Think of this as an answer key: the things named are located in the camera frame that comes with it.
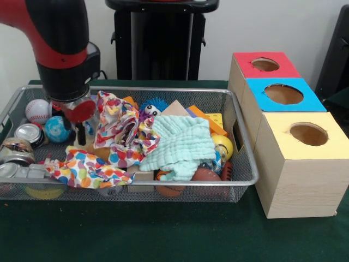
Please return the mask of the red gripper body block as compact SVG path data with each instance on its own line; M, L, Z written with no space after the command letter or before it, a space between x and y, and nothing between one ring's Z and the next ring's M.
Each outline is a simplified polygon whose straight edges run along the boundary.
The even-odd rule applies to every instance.
M71 123L82 123L90 119L96 110L96 103L91 99L78 99L65 103L52 101L52 113L62 114Z

